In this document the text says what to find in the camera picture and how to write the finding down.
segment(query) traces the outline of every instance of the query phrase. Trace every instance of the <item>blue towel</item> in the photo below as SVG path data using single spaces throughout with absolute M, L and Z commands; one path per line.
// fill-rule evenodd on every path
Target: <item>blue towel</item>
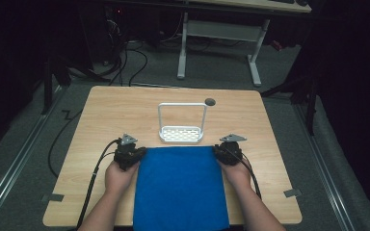
M 228 228 L 221 167 L 212 147 L 149 148 L 138 172 L 133 221 L 136 231 Z

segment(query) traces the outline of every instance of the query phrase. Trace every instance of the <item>white basket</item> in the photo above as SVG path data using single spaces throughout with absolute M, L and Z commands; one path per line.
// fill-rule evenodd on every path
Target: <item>white basket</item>
M 202 106 L 203 116 L 200 127 L 197 126 L 163 126 L 161 108 L 164 106 Z M 203 137 L 207 105 L 204 103 L 161 103 L 158 106 L 159 136 L 164 142 L 199 142 Z

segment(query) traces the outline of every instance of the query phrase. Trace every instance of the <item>human hand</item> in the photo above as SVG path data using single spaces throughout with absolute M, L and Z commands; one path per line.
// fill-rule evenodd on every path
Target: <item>human hand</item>
M 119 168 L 119 163 L 112 161 L 106 170 L 106 192 L 111 194 L 121 194 L 127 190 L 131 184 L 132 177 L 137 170 L 140 162 L 123 171 Z
M 242 159 L 242 161 L 249 166 L 249 162 L 246 159 Z M 227 166 L 218 161 L 218 164 L 224 171 L 227 181 L 235 190 L 251 189 L 251 174 L 242 163 L 238 163 L 235 166 Z

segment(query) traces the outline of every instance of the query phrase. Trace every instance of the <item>person's left hand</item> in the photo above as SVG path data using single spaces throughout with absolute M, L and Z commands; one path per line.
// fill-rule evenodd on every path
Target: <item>person's left hand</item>
M 125 192 L 130 186 L 132 177 L 139 165 L 140 162 L 130 167 L 127 171 L 123 171 L 119 168 L 119 163 L 112 161 L 106 170 L 105 193 L 120 194 Z

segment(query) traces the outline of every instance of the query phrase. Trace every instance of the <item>dark background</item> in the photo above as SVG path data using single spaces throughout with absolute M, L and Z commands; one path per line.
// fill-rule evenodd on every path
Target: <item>dark background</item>
M 282 46 L 303 46 L 286 81 L 317 75 L 317 92 L 330 123 L 370 199 L 370 1 L 312 1 L 310 5 L 314 15 L 345 20 L 311 24 L 275 19 L 265 43 L 276 40 Z M 0 0 L 0 139 L 32 100 L 49 54 L 60 53 L 86 68 L 93 68 L 93 62 L 110 61 L 107 35 L 102 26 L 95 26 L 98 23 L 91 24 L 101 21 L 102 6 L 91 5 L 91 11 L 88 6 L 59 6 L 55 1 Z M 158 30 L 169 34 L 178 18 L 178 13 L 163 11 L 127 13 L 125 23 L 133 28 L 133 35 L 155 46 Z M 145 14 L 147 19 L 138 16 Z M 307 84 L 290 90 L 302 88 Z

